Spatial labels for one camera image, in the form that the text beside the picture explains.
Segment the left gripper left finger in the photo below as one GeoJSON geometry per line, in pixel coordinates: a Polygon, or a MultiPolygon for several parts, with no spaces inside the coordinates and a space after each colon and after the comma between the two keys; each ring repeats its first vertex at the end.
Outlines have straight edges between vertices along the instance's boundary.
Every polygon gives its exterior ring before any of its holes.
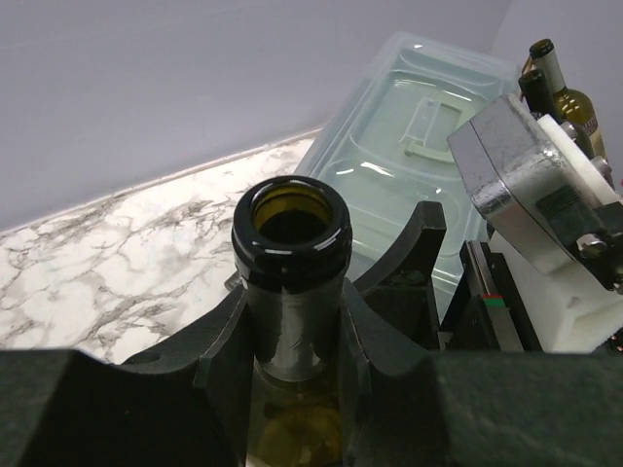
{"type": "Polygon", "coordinates": [[[1,354],[4,466],[241,466],[252,357],[164,373],[77,350],[1,354]]]}

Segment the green wine bottle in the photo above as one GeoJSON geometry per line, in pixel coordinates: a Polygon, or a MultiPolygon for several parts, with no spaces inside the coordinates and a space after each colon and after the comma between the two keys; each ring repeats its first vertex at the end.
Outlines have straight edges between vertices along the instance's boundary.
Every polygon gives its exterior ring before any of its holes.
{"type": "Polygon", "coordinates": [[[590,137],[594,153],[606,158],[605,144],[592,100],[582,91],[567,86],[554,43],[541,39],[529,49],[533,66],[547,77],[559,112],[567,120],[579,124],[590,137]]]}
{"type": "Polygon", "coordinates": [[[518,79],[518,84],[531,114],[536,119],[549,115],[557,124],[563,122],[549,88],[547,77],[541,70],[534,69],[522,75],[518,79]]]}
{"type": "Polygon", "coordinates": [[[340,466],[337,348],[352,252],[348,207],[319,180],[277,176],[239,200],[232,243],[254,350],[247,462],[340,466]]]}

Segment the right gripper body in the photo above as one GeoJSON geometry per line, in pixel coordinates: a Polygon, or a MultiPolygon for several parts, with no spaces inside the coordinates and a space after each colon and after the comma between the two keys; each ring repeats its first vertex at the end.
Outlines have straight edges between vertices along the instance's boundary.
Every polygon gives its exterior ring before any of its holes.
{"type": "Polygon", "coordinates": [[[542,346],[505,258],[466,241],[463,275],[438,332],[443,350],[540,351],[542,346]]]}

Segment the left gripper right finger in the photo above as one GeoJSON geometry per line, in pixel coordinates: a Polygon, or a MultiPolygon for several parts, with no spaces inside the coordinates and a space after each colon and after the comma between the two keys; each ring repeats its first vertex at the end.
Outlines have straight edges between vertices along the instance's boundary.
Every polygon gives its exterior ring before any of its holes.
{"type": "Polygon", "coordinates": [[[433,352],[372,368],[345,417],[348,466],[618,466],[622,362],[433,352]]]}

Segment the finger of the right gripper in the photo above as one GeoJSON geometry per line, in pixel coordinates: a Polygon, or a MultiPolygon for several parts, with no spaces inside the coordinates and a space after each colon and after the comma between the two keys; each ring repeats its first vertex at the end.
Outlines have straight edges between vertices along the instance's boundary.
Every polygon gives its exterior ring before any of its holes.
{"type": "Polygon", "coordinates": [[[446,230],[442,204],[419,202],[381,258],[354,281],[368,306],[351,314],[357,337],[372,367],[385,375],[409,373],[439,348],[432,272],[446,230]]]}
{"type": "Polygon", "coordinates": [[[243,289],[158,344],[130,357],[121,375],[133,384],[249,384],[251,326],[243,289]]]}

